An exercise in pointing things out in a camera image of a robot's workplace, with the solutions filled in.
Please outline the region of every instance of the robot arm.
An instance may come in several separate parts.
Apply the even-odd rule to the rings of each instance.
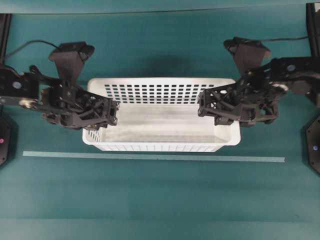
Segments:
[[[258,41],[235,39],[225,41],[225,47],[242,76],[234,84],[201,92],[200,117],[214,117],[215,125],[230,125],[233,121],[239,121],[241,127],[257,122],[270,124],[279,116],[278,100],[288,91],[305,95],[320,107],[319,57],[274,58],[260,66],[270,51]]]
[[[0,104],[42,112],[42,118],[49,123],[65,128],[98,130],[117,125],[118,103],[87,92],[76,84],[85,61],[94,50],[85,42],[61,44],[49,56],[55,62],[59,78],[42,75],[34,65],[23,75],[0,65]],[[40,85],[48,87],[40,91]]]

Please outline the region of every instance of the bolt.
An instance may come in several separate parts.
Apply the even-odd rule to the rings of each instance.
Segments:
[[[59,103],[60,108],[64,109],[66,107],[66,103],[64,101],[61,101]]]
[[[22,84],[18,81],[14,81],[12,83],[12,86],[15,88],[15,89],[20,89],[22,87]]]
[[[291,65],[289,65],[289,66],[286,67],[286,70],[287,70],[288,72],[292,72],[292,71],[296,70],[296,66],[293,65],[293,64],[291,64]]]

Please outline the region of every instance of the teal mat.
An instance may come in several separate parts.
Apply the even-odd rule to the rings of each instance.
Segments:
[[[79,81],[96,77],[223,77],[239,74],[223,41],[305,36],[305,5],[132,14],[14,15],[8,51],[32,39],[96,47]],[[273,42],[273,57],[309,56],[307,40]],[[52,49],[33,45],[8,59],[56,76]],[[16,145],[0,169],[1,239],[320,238],[320,179],[306,164],[304,127],[320,111],[288,94],[271,125],[241,129],[241,142],[204,156],[284,157],[277,162],[30,157],[24,151],[101,154],[81,131],[37,112],[5,107]],[[174,158],[176,153],[166,153]]]

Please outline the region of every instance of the black base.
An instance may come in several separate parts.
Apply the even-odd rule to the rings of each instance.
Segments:
[[[7,161],[10,135],[10,124],[0,116],[0,165]]]
[[[305,131],[309,165],[320,174],[320,116]]]

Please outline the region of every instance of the black metal frame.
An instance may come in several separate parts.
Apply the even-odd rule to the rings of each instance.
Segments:
[[[12,14],[0,14],[0,65],[5,63]],[[0,116],[0,165],[8,159],[8,148],[11,137],[11,125]]]
[[[0,64],[4,64],[12,14],[0,14]]]
[[[316,12],[314,3],[306,4],[306,29],[308,32],[311,55],[320,56],[320,12]]]

